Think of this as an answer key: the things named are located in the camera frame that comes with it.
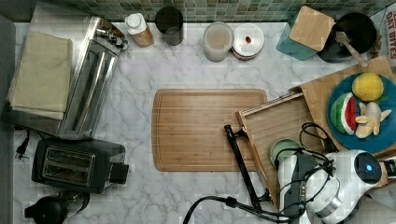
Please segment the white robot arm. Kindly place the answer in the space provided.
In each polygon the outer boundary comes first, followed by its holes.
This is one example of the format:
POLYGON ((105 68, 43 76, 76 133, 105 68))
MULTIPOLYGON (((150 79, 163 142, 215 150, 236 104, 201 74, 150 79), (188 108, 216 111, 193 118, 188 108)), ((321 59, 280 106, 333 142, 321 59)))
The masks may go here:
POLYGON ((316 155, 299 150, 275 159, 278 221, 285 224, 340 224, 353 216, 361 197, 395 174, 388 161, 363 150, 316 155))

